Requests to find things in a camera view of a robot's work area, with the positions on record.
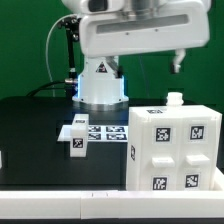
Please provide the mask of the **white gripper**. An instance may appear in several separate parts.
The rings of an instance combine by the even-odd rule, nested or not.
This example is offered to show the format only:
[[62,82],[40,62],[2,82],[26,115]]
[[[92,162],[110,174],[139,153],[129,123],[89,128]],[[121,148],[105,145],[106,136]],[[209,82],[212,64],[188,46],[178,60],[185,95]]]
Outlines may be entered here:
[[114,56],[176,50],[171,70],[179,73],[185,49],[209,41],[210,8],[209,3],[125,3],[116,12],[82,13],[81,49],[88,57],[107,57],[116,78],[123,68]]

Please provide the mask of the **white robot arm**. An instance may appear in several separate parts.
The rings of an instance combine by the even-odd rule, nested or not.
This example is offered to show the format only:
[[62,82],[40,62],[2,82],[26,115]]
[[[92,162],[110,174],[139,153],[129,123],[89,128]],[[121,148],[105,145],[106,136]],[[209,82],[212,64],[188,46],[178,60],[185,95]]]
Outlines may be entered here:
[[211,0],[61,0],[77,19],[84,54],[75,103],[106,110],[125,105],[124,55],[173,51],[178,73],[189,48],[210,39]]

